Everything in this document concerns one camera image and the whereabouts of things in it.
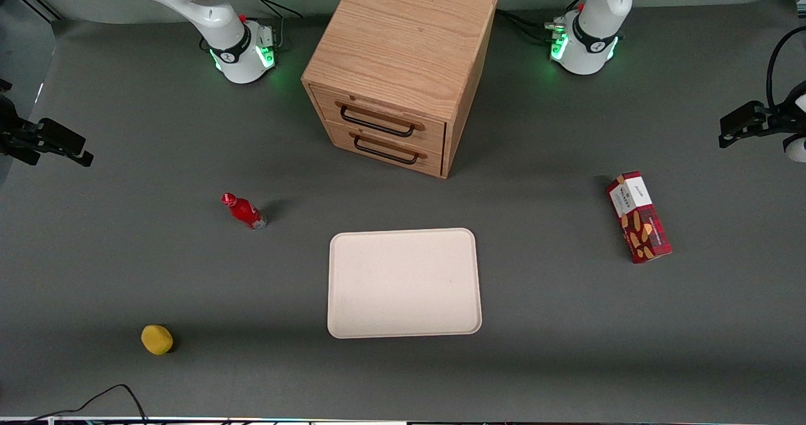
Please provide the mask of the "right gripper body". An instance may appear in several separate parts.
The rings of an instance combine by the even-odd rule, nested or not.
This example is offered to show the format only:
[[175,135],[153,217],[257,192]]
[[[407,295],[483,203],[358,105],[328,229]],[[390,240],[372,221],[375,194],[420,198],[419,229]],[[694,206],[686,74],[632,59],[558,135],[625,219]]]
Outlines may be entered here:
[[18,116],[15,105],[4,96],[12,84],[1,79],[1,154],[28,165],[37,165],[40,153],[31,144],[29,121]]

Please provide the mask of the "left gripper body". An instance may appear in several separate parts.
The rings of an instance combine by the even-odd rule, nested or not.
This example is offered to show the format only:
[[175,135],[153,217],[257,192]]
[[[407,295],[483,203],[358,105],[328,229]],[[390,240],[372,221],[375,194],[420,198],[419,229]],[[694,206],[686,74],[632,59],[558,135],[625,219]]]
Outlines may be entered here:
[[795,138],[805,136],[805,93],[794,94],[770,111],[768,128],[764,135],[792,134]]

